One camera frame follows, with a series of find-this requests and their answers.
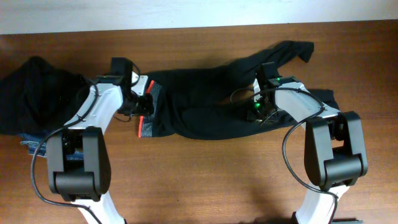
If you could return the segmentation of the black leggings with red waistband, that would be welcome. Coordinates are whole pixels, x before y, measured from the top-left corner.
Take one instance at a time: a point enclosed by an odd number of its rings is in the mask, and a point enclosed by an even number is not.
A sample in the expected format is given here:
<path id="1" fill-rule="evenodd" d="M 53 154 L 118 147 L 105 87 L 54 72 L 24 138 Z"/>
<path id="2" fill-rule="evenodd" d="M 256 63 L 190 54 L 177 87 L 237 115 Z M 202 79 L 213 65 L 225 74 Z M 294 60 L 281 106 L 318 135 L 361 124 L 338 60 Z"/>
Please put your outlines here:
<path id="1" fill-rule="evenodd" d="M 263 63 L 273 63 L 275 70 L 295 57 L 307 63 L 314 50 L 313 42 L 285 40 L 215 68 L 149 72 L 154 113 L 140 118 L 138 136 L 178 134 L 190 139 L 223 140 L 295 125 L 285 111 L 249 118 L 252 102 L 238 99 L 237 90 L 247 90 L 254 83 L 256 70 Z"/>

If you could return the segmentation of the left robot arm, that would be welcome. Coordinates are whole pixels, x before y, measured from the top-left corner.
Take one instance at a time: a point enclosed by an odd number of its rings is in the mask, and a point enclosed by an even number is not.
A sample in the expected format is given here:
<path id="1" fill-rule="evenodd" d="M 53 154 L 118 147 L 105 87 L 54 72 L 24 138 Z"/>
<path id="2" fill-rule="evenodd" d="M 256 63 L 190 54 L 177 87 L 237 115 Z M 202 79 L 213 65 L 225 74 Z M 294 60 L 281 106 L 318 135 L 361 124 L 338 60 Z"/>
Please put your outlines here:
<path id="1" fill-rule="evenodd" d="M 46 142 L 49 188 L 88 223 L 125 223 L 109 192 L 111 164 L 104 133 L 115 113 L 154 112 L 148 77 L 124 57 L 113 57 L 109 73 L 95 78 L 76 115 Z"/>

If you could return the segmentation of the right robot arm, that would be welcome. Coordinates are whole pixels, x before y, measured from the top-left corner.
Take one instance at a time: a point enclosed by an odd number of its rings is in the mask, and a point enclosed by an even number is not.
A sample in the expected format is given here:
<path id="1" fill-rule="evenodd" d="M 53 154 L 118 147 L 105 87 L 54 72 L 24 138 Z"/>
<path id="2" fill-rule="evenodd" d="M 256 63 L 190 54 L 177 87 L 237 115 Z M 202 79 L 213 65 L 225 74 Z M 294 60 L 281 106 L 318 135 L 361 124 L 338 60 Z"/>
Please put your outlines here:
<path id="1" fill-rule="evenodd" d="M 282 157 L 293 178 L 307 189 L 292 223 L 334 223 L 340 198 L 367 174 L 368 160 L 361 118 L 354 111 L 341 112 L 310 93 L 295 77 L 282 77 L 275 63 L 256 70 L 250 96 L 257 123 L 265 124 L 278 112 L 286 112 L 296 124 L 282 142 Z M 287 162 L 287 140 L 298 128 L 305 130 L 305 183 Z"/>

